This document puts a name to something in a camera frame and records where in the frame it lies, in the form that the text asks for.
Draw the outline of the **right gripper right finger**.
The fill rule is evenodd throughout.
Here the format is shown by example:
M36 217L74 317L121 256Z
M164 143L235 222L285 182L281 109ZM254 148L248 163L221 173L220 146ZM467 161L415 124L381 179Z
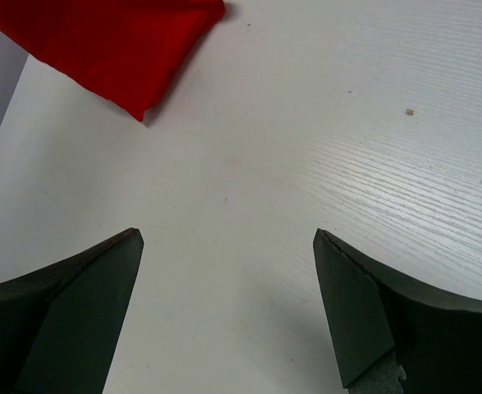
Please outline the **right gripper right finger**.
M482 393L482 300L431 286L325 230L314 260L350 393Z

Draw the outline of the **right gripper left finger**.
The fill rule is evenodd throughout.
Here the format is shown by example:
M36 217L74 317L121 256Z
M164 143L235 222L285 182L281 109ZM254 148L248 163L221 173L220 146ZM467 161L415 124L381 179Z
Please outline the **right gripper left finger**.
M129 228L0 283L0 393L101 393L140 267Z

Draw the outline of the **red t shirt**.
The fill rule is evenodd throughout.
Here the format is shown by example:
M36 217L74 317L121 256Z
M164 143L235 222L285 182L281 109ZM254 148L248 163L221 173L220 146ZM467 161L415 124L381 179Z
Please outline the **red t shirt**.
M142 121L225 13L223 1L0 1L0 31Z

